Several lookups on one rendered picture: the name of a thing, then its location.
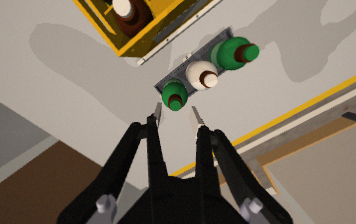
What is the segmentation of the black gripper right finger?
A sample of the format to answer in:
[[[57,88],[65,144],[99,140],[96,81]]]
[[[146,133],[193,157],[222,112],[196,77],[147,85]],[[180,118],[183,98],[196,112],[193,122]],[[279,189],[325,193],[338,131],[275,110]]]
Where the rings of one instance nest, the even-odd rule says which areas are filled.
[[[294,224],[290,214],[260,185],[223,131],[209,130],[195,106],[191,106],[189,120],[197,139],[195,177],[201,177],[201,224],[228,224],[213,153],[240,215],[249,224]]]

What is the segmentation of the dark grey tray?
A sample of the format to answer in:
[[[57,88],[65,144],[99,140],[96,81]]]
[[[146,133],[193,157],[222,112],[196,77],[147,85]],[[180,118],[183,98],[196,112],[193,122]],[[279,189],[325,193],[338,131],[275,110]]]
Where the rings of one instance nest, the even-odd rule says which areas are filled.
[[[185,62],[183,62],[180,66],[178,66],[175,70],[173,70],[170,74],[168,74],[165,78],[163,78],[160,82],[158,82],[154,86],[154,88],[162,96],[162,92],[163,92],[165,83],[170,79],[179,79],[185,85],[185,88],[188,93],[188,98],[189,98],[190,96],[192,96],[194,93],[196,93],[199,90],[195,89],[186,78],[186,69],[187,69],[188,65],[191,62],[198,61],[198,60],[210,62],[209,54],[210,54],[210,51],[213,48],[213,46],[221,41],[224,41],[226,39],[230,39],[233,37],[234,36],[231,31],[231,28],[230,27],[226,28],[220,34],[218,34],[215,38],[213,38],[210,42],[208,42],[205,46],[203,46],[200,50],[198,50],[195,54],[193,54],[190,58],[188,58]]]

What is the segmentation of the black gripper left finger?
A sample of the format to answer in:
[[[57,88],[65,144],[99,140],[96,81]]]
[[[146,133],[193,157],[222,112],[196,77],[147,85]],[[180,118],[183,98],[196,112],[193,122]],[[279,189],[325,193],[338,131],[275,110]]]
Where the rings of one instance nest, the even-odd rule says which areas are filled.
[[[162,103],[158,102],[155,112],[147,117],[147,124],[131,123],[96,179],[63,209],[56,224],[113,224],[117,213],[116,201],[141,139],[145,138],[153,224],[178,224],[158,134],[161,109]]]

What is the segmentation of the cream-white bottle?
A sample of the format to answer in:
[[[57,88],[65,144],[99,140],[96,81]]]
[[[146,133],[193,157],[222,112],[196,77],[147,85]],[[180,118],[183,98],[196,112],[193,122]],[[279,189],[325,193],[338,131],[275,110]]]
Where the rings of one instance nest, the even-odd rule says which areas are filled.
[[[186,78],[195,89],[204,91],[217,84],[218,72],[209,61],[193,61],[186,69]]]

